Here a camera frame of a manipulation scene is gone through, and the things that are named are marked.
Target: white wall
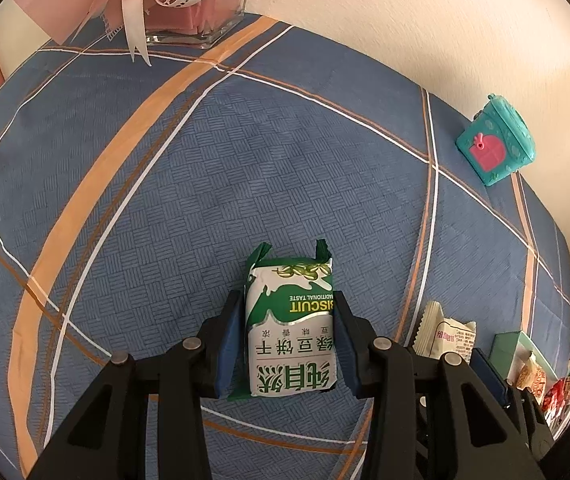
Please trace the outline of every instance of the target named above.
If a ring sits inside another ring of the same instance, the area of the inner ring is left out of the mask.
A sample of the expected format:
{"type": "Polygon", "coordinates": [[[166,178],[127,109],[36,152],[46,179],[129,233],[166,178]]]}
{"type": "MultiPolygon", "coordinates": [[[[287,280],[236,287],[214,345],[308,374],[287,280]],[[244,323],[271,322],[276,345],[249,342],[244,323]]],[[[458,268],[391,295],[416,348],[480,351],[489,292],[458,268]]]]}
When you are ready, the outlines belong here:
{"type": "Polygon", "coordinates": [[[14,3],[14,0],[1,2],[0,66],[6,79],[49,39],[50,37],[14,3]]]}
{"type": "Polygon", "coordinates": [[[570,246],[570,6],[565,0],[249,0],[392,67],[468,118],[505,95],[538,159],[523,169],[570,246]]]}

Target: snack wrapper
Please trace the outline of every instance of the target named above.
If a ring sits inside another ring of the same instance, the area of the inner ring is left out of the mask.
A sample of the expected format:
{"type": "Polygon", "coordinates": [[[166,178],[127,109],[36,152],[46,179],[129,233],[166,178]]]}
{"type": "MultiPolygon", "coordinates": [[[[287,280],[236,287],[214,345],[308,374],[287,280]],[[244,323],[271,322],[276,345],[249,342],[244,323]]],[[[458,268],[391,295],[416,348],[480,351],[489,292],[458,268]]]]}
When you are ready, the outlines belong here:
{"type": "Polygon", "coordinates": [[[545,415],[546,422],[550,426],[556,417],[560,415],[562,407],[564,406],[564,382],[564,378],[558,380],[558,382],[549,389],[543,398],[541,410],[545,415]]]}
{"type": "Polygon", "coordinates": [[[248,259],[245,321],[250,392],[283,397],[336,382],[332,258],[324,240],[315,258],[248,259]]]}
{"type": "Polygon", "coordinates": [[[444,317],[438,301],[428,301],[414,340],[414,351],[423,357],[440,359],[446,352],[456,352],[467,363],[476,339],[476,322],[463,324],[444,317]]]}
{"type": "Polygon", "coordinates": [[[536,379],[537,369],[538,365],[536,364],[536,356],[533,353],[530,353],[529,359],[527,359],[523,368],[520,369],[518,379],[516,379],[516,387],[519,390],[531,388],[534,380],[536,379]]]}
{"type": "Polygon", "coordinates": [[[545,397],[545,387],[547,384],[547,375],[542,366],[536,366],[536,373],[534,374],[534,381],[531,383],[531,392],[536,397],[536,402],[540,404],[545,397]]]}

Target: teal toy house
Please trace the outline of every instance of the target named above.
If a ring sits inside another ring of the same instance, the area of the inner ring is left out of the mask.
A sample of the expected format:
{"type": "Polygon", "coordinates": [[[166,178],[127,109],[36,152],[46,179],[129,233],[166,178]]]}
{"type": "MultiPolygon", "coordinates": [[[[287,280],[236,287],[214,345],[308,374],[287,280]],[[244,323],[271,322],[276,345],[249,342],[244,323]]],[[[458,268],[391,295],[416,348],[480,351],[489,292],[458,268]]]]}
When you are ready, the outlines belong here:
{"type": "Polygon", "coordinates": [[[456,145],[486,186],[495,184],[536,158],[536,145],[525,121],[507,99],[489,102],[458,137],[456,145]]]}

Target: white snack package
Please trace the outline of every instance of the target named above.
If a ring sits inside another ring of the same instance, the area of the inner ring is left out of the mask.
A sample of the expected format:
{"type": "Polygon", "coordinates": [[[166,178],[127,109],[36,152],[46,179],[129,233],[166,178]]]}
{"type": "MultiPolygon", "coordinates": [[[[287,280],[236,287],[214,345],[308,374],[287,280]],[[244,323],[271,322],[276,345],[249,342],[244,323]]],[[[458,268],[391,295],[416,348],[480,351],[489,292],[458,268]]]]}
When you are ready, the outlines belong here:
{"type": "Polygon", "coordinates": [[[469,362],[475,339],[475,321],[463,324],[444,317],[440,303],[428,301],[414,340],[414,351],[432,359],[440,359],[446,352],[456,352],[469,362]]]}

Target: glass vase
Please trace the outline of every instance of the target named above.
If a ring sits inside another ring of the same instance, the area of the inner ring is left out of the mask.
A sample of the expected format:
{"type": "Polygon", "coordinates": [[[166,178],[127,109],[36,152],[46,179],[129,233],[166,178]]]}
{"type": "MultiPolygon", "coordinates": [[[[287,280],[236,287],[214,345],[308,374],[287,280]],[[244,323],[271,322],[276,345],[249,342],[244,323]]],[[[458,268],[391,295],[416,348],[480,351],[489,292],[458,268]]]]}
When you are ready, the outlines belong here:
{"type": "Polygon", "coordinates": [[[201,0],[191,7],[154,4],[145,12],[147,44],[210,48],[241,22],[245,1],[201,0]]]}

